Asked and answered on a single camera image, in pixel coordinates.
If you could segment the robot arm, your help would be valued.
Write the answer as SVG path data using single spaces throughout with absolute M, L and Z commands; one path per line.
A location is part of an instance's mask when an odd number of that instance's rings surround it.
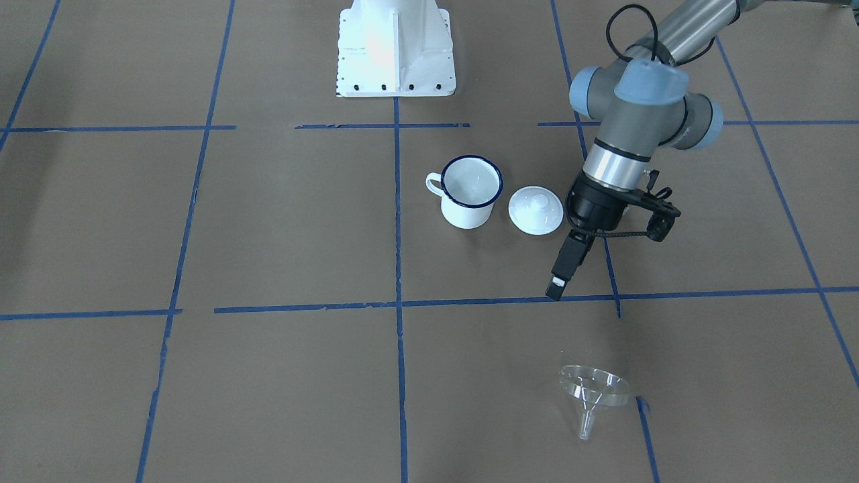
M 688 89 L 685 64 L 711 48 L 715 37 L 758 1 L 685 1 L 661 22 L 647 13 L 652 30 L 620 51 L 615 61 L 583 68 L 572 79 L 568 100 L 574 112 L 599 122 L 582 171 L 566 196 L 570 233 L 552 267 L 546 296 L 559 300 L 595 239 L 617 237 L 629 206 L 650 212 L 641 236 L 661 242 L 680 211 L 670 189 L 654 192 L 657 149 L 702 149 L 721 132 L 717 101 Z

